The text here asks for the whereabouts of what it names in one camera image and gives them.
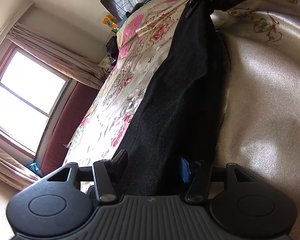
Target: satin bedspread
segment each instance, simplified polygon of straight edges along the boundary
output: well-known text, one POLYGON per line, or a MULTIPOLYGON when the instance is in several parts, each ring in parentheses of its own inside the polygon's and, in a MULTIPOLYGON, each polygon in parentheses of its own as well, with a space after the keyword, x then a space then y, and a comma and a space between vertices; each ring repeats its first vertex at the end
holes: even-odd
MULTIPOLYGON (((65 163, 88 166, 113 156, 187 1, 153 0, 129 17, 118 33, 118 63, 65 163)), ((298 218, 290 236, 300 240, 300 0, 248 0, 211 17, 232 68, 215 165, 250 168, 293 198, 298 218)), ((83 183, 82 191, 92 184, 83 183)), ((212 185, 211 196, 218 187, 212 185)))

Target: red upholstered cushion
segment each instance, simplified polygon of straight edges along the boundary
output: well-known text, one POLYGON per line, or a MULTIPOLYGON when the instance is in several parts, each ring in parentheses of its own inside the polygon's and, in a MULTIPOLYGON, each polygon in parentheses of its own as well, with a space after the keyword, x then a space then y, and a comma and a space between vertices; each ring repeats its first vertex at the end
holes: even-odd
POLYGON ((68 144, 99 90, 77 83, 54 128, 40 170, 47 175, 62 166, 68 144))

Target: black trousers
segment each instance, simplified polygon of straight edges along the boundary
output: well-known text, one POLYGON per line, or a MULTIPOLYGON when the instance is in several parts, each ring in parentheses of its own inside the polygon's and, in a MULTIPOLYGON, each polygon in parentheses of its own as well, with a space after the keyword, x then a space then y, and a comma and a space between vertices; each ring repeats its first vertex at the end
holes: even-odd
POLYGON ((214 159, 229 61, 211 9, 201 4, 186 19, 188 8, 116 152, 129 155, 118 195, 182 194, 178 157, 214 159))

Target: beige curtain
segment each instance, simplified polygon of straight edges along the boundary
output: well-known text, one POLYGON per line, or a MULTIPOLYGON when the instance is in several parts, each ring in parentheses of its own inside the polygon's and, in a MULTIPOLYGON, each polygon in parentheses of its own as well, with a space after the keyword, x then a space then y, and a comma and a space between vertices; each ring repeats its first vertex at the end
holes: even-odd
POLYGON ((0 148, 0 179, 22 190, 40 178, 0 148))
POLYGON ((97 63, 62 48, 19 22, 9 31, 7 38, 37 59, 92 88, 100 89, 109 75, 97 63))

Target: window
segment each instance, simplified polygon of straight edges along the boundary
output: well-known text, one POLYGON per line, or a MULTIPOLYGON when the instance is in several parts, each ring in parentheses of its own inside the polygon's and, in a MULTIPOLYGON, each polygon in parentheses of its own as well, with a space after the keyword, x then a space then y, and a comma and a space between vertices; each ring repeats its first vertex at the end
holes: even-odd
POLYGON ((69 78, 19 47, 0 66, 0 133, 35 155, 69 78))

